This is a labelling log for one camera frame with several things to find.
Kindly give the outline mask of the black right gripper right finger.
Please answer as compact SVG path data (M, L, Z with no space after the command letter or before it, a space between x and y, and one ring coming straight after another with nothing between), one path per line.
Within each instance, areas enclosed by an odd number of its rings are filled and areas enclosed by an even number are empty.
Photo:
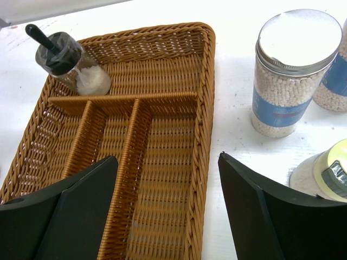
M346 259L346 203L312 196L218 160L238 259Z

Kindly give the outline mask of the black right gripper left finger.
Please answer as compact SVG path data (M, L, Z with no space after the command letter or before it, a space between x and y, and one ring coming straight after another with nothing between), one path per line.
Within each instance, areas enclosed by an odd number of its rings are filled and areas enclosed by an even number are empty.
M96 259L117 177L108 156L1 205L1 259Z

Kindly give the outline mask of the black-lid jar white powder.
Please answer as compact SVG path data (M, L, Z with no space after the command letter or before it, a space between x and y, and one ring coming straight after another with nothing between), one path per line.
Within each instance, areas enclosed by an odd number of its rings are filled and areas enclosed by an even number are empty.
M36 25L25 27L28 36L39 43L36 63L79 95L105 95L111 77L84 47L66 32L46 36Z

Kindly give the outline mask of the silver-lid jar blue label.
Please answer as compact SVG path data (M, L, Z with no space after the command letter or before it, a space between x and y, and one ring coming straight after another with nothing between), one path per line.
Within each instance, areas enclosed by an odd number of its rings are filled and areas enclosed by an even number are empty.
M278 14L261 28L255 45L251 121L270 138L290 135L333 63L342 28L313 9Z

